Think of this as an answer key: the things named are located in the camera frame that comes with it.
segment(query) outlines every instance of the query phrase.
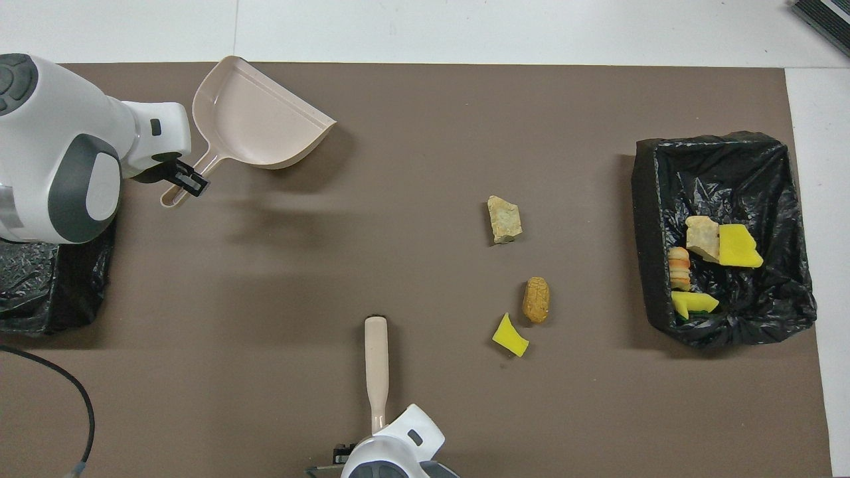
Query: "rock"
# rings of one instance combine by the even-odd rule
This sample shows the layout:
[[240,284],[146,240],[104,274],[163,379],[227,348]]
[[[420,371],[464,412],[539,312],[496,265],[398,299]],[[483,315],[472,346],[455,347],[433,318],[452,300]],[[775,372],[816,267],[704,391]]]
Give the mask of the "rock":
[[720,259],[720,225],[708,216],[689,216],[685,225],[688,227],[685,247],[702,259],[717,264]]
[[523,231],[519,223],[519,208],[499,196],[487,199],[487,210],[490,211],[490,226],[493,228],[493,242],[507,244]]

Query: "black garbage bag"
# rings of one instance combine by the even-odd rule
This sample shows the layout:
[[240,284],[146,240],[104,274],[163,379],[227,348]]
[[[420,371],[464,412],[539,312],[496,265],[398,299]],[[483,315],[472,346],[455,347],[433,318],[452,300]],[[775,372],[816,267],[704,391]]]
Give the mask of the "black garbage bag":
[[49,335],[94,321],[116,221],[84,244],[0,242],[0,332]]
[[[637,143],[632,172],[637,256],[649,323],[697,348],[770,344],[816,319],[802,215],[788,148],[738,132]],[[673,309],[667,251],[685,246],[685,219],[743,224],[761,267],[726,267],[691,254],[692,292],[720,301],[685,320]]]

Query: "dustpan handle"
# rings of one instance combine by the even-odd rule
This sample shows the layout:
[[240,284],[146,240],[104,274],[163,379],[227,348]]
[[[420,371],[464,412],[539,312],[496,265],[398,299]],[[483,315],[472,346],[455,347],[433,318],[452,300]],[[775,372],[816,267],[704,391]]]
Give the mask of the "dustpan handle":
[[365,321],[366,394],[371,406],[371,431],[375,433],[387,424],[387,395],[389,393],[389,353],[387,319],[371,316]]
[[[224,159],[227,159],[226,156],[221,154],[219,151],[215,151],[211,146],[207,149],[207,152],[204,153],[204,156],[201,156],[201,159],[195,164],[195,171],[203,176],[205,179],[209,179],[207,176],[218,166],[220,162]],[[160,204],[164,208],[176,208],[183,201],[186,200],[186,197],[189,196],[189,193],[186,192],[183,188],[173,185],[168,188],[165,193],[160,197]]]

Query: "sponge with green backing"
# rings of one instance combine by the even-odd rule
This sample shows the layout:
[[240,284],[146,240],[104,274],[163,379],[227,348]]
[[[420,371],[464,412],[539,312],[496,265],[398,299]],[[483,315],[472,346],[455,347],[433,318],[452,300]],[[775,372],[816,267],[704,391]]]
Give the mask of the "sponge with green backing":
[[688,312],[711,312],[720,304],[707,293],[672,291],[671,297],[676,312],[686,321],[690,318]]

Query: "white floor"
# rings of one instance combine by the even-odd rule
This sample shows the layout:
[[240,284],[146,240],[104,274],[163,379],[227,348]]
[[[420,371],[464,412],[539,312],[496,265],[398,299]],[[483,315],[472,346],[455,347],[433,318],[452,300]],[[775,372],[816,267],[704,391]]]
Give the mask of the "white floor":
[[850,475],[850,59],[785,0],[3,0],[0,50],[248,60],[786,68],[835,475]]

